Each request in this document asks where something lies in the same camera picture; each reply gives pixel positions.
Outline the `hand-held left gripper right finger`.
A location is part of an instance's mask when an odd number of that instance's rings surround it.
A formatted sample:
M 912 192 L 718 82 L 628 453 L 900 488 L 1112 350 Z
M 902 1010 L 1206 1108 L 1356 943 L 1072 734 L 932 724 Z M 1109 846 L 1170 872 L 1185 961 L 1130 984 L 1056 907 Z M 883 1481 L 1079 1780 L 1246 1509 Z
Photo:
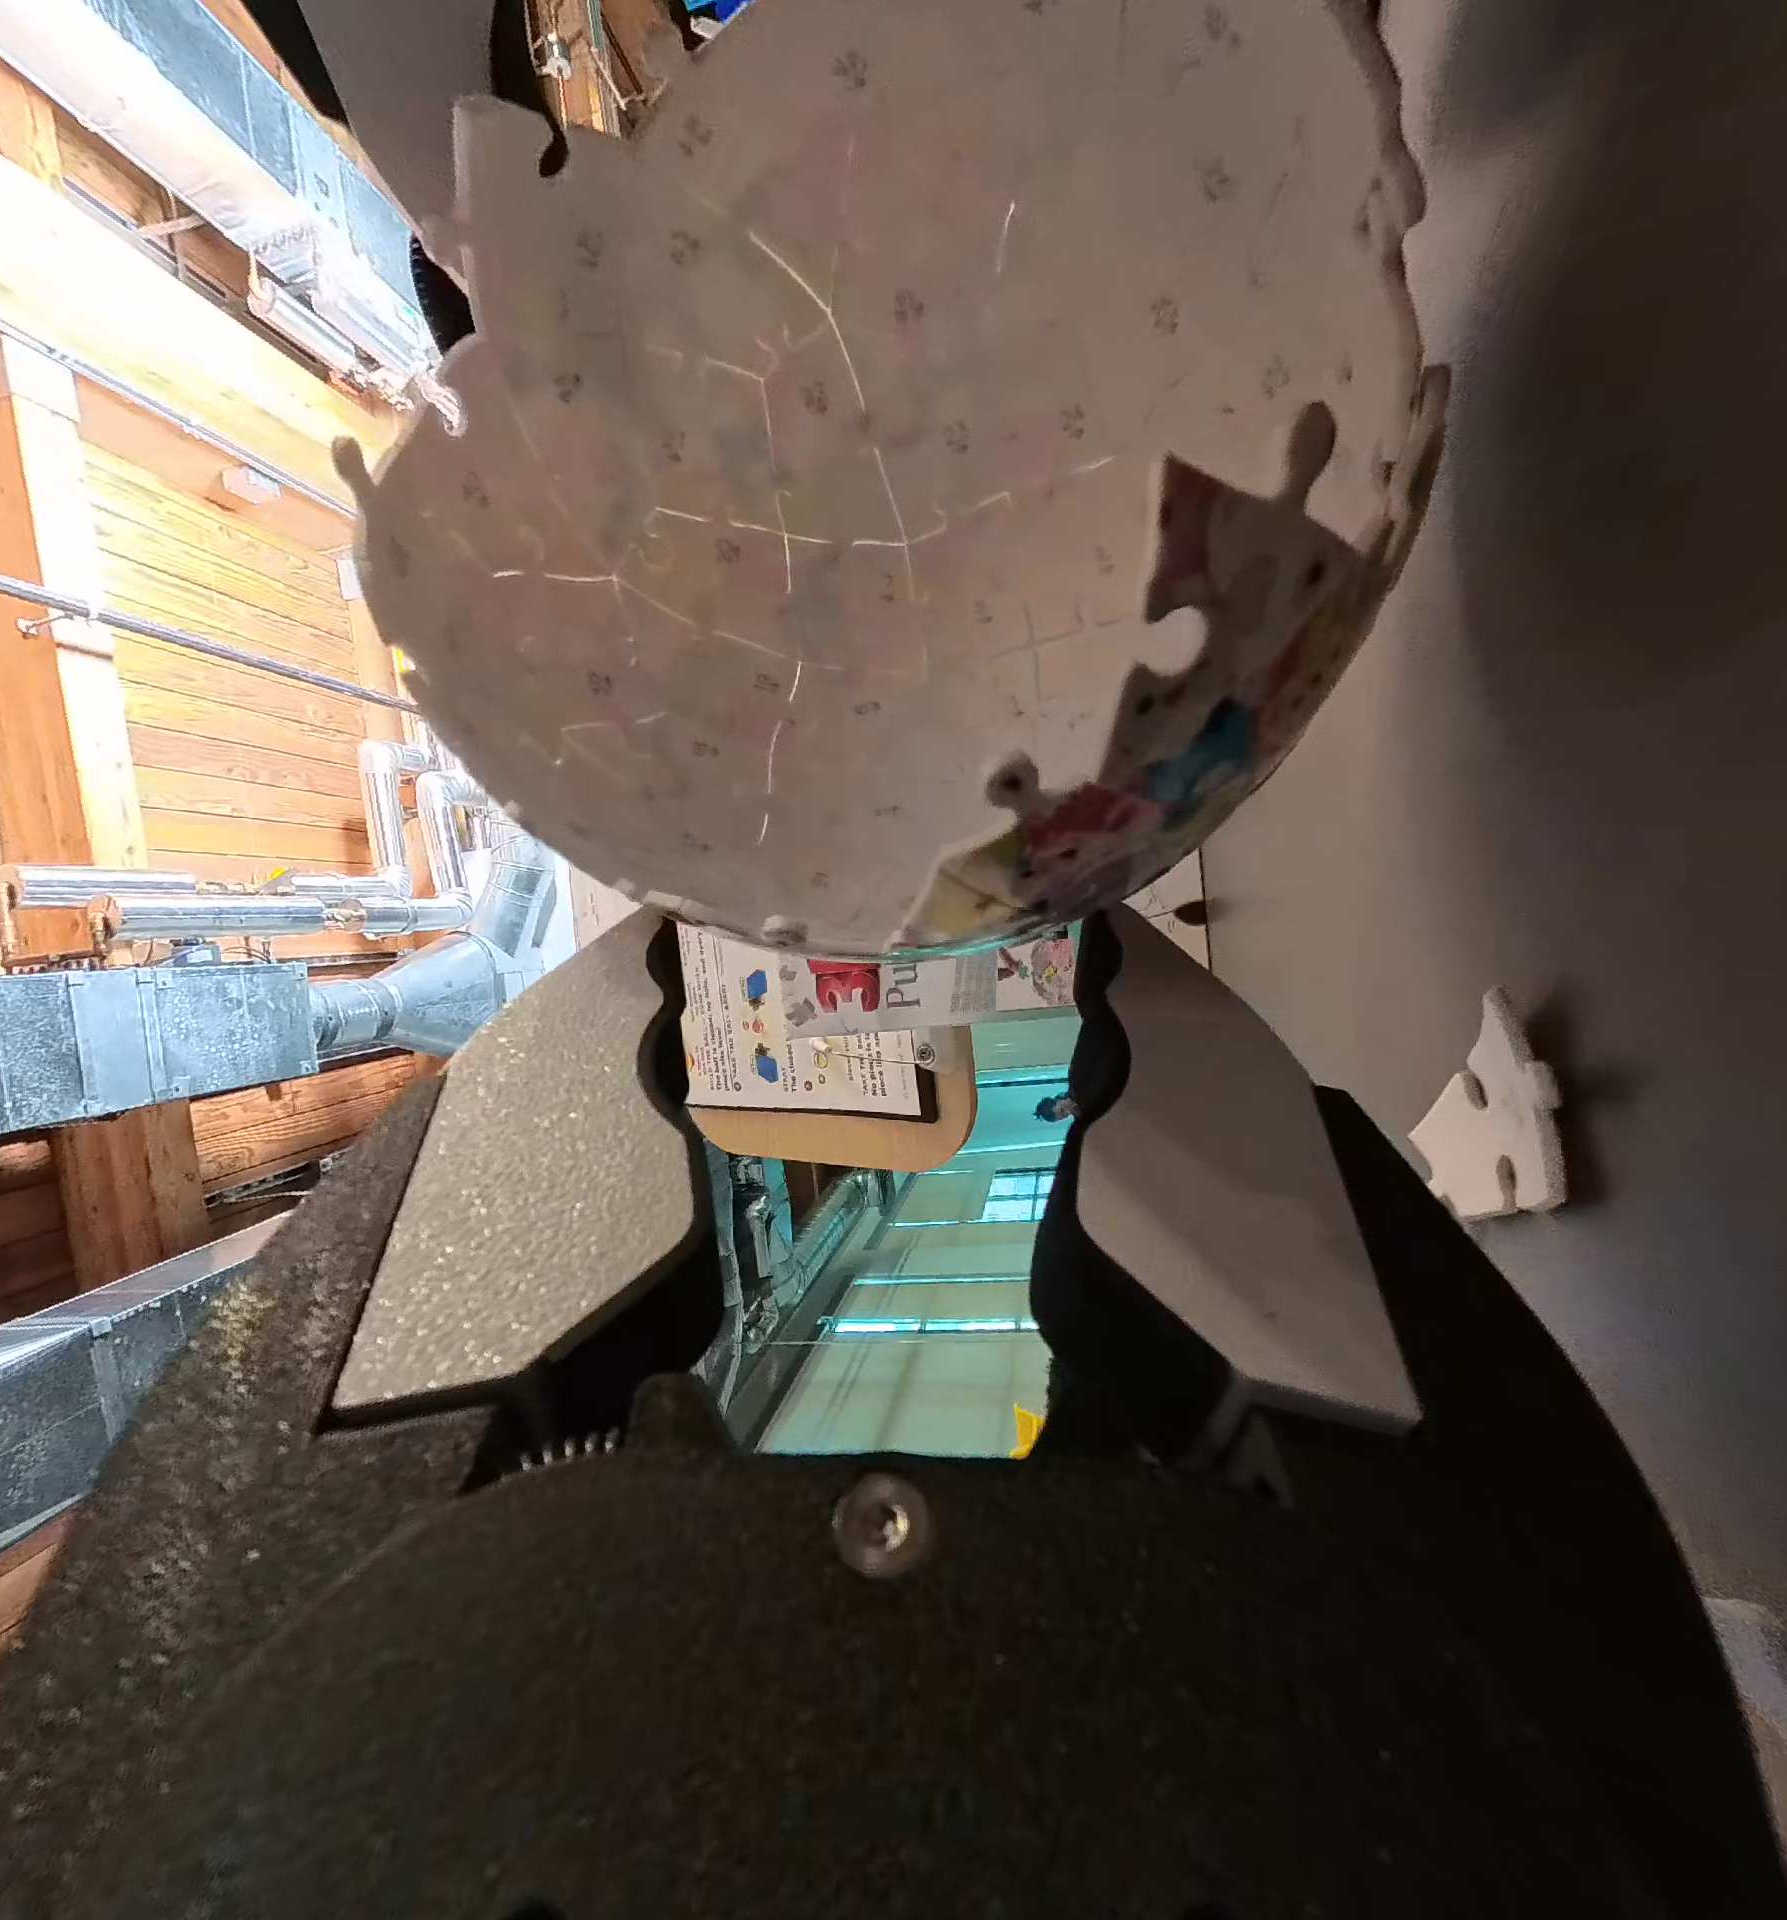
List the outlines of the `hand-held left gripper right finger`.
M 1260 1413 L 1409 1433 L 1421 1403 L 1305 1068 L 1127 905 L 1083 929 L 1077 1013 L 1029 1252 L 1037 1451 L 1219 1459 Z

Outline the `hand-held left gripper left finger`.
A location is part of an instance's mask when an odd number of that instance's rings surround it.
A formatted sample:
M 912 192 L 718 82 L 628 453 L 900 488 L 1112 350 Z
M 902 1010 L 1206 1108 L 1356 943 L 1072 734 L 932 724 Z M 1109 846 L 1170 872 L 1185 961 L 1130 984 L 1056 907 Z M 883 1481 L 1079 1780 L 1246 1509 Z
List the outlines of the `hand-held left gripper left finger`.
M 452 1055 L 330 1388 L 340 1425 L 490 1403 L 628 1426 L 649 1377 L 707 1354 L 726 1306 L 677 933 L 629 913 Z

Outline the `black framed printed sheet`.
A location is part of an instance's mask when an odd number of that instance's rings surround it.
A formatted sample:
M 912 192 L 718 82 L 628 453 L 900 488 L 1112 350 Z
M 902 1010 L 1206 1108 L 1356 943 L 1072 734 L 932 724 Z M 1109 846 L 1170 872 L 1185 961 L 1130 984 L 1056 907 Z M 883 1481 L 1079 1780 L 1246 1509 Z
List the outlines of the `black framed printed sheet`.
M 699 1111 L 929 1123 L 935 1048 L 883 1027 L 883 965 L 751 947 L 678 926 L 687 1103 Z

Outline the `large window with blinds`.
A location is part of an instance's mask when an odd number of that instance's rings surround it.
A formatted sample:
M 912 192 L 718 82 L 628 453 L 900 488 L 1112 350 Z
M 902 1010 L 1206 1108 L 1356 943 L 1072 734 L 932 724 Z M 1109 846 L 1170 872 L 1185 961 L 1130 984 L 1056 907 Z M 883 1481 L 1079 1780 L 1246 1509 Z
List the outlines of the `large window with blinds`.
M 1066 1123 L 1073 1021 L 971 1030 L 977 1116 L 935 1171 L 729 1158 L 710 1143 L 731 1356 L 721 1396 L 754 1454 L 1018 1456 L 1048 1406 L 1027 1301 Z

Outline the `partly built puzzle ball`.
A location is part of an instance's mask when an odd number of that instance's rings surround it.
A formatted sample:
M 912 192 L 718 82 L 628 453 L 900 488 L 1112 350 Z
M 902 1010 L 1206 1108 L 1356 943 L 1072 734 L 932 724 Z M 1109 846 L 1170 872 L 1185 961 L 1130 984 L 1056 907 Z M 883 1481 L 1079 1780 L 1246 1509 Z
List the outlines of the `partly built puzzle ball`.
M 1447 372 L 1366 3 L 754 3 L 639 131 L 449 108 L 474 328 L 356 565 L 623 897 L 974 952 L 1193 852 L 1407 563 Z

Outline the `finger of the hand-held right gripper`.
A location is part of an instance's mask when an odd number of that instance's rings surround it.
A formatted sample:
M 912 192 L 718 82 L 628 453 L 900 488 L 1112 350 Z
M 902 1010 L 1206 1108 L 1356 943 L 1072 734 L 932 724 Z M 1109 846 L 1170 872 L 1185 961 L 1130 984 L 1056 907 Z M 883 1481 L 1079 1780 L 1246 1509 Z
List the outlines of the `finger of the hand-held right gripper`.
M 303 3 L 340 119 L 425 244 L 452 244 L 455 108 L 538 114 L 526 3 Z

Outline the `white puzzle piece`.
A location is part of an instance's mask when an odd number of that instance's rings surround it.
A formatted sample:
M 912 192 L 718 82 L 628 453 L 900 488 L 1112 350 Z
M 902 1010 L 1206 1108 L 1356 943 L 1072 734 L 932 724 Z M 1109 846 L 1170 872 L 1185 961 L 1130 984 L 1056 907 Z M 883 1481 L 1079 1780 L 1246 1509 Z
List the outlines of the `white puzzle piece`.
M 1507 990 L 1488 990 L 1466 1065 L 1409 1132 L 1428 1188 L 1460 1220 L 1562 1210 L 1569 1182 L 1559 1108 L 1553 1068 L 1534 1055 Z

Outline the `rectangular silver air duct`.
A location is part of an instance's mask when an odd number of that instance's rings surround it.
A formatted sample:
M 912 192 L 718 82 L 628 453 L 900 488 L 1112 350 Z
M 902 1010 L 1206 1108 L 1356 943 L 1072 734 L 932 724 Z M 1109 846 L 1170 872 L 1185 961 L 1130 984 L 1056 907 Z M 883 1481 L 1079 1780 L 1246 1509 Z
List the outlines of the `rectangular silver air duct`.
M 0 3 L 0 60 L 200 212 L 394 389 L 438 367 L 400 208 L 200 3 Z
M 282 1224 L 274 1214 L 0 1325 L 0 1552 L 91 1494 L 143 1396 Z

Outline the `silver ventilation duct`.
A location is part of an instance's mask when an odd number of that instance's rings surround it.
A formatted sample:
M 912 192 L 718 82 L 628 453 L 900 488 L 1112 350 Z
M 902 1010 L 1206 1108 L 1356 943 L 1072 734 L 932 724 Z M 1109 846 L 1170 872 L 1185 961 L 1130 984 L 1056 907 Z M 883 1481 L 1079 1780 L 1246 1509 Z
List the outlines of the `silver ventilation duct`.
M 314 1075 L 448 1059 L 570 953 L 565 862 L 438 746 L 365 739 L 371 866 L 253 884 L 0 866 L 0 918 L 85 913 L 72 963 L 0 968 L 0 1139 Z

